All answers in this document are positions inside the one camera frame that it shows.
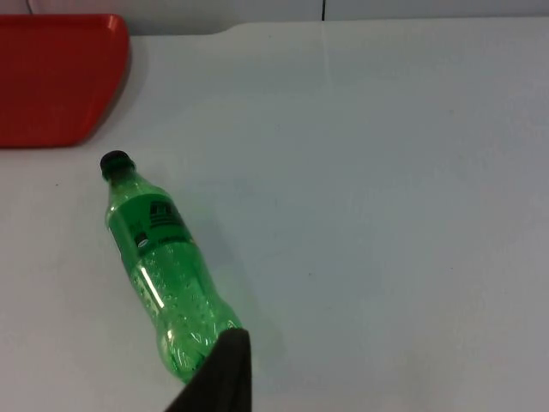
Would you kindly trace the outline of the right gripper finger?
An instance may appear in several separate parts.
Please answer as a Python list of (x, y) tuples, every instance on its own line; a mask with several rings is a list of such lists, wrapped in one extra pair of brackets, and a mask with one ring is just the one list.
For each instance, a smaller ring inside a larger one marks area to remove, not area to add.
[(167, 412), (250, 412), (251, 346), (244, 329), (223, 331)]

